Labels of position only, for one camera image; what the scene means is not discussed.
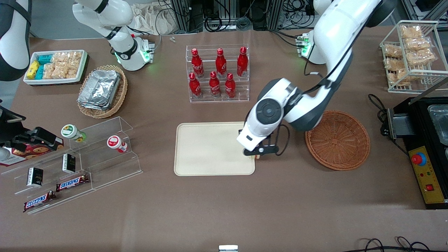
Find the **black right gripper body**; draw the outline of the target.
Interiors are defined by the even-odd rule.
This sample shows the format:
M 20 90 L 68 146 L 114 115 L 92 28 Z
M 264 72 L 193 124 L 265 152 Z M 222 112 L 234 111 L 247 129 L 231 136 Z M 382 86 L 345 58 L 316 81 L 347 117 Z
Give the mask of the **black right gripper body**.
M 27 131 L 22 124 L 26 120 L 25 116 L 14 113 L 5 107 L 0 107 L 0 146 L 11 141 L 15 136 Z

